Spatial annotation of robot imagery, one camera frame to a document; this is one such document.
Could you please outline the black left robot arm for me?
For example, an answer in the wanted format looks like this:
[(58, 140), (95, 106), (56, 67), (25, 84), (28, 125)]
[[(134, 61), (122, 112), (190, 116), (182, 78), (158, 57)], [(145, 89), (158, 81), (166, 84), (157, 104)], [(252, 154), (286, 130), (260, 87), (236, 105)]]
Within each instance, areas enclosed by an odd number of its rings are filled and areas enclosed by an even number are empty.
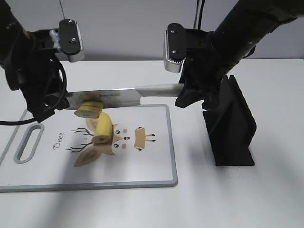
[(0, 2), (0, 66), (12, 91), (20, 90), (33, 117), (1, 121), (4, 126), (42, 122), (56, 110), (71, 107), (67, 99), (67, 76), (57, 53), (69, 62), (84, 59), (78, 23), (63, 19), (58, 28), (26, 31), (13, 15), (9, 4)]

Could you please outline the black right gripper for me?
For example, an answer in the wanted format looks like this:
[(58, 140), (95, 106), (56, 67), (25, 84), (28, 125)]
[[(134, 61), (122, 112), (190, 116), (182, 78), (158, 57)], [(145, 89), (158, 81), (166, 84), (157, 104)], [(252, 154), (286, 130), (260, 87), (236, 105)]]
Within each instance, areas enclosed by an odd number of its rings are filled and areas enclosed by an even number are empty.
[(164, 68), (179, 73), (185, 59), (179, 80), (183, 89), (175, 101), (177, 107), (186, 108), (201, 100), (204, 110), (210, 111), (219, 106), (221, 81), (234, 67), (234, 61), (228, 60), (213, 47), (213, 33), (185, 30), (178, 23), (169, 24), (164, 32)]

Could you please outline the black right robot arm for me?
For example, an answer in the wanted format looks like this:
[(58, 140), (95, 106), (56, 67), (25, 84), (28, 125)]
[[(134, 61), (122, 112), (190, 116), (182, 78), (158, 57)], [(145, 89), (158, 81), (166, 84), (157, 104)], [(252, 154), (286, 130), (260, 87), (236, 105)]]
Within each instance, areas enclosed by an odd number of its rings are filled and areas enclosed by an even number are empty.
[(214, 31), (169, 24), (164, 65), (167, 71), (180, 73), (183, 84), (175, 105), (185, 108), (203, 101), (203, 109), (217, 108), (227, 73), (250, 56), (268, 33), (303, 15), (301, 0), (240, 0)]

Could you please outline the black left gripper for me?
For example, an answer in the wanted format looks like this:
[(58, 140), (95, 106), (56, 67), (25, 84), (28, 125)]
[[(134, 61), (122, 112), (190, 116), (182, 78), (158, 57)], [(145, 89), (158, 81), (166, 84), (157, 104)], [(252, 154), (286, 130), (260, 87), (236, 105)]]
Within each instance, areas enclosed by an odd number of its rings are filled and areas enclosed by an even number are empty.
[(59, 28), (35, 32), (23, 28), (4, 29), (4, 71), (12, 91), (20, 90), (33, 117), (40, 123), (56, 110), (69, 107), (67, 76), (56, 57), (63, 53), (75, 63), (85, 58), (78, 23), (63, 19)]

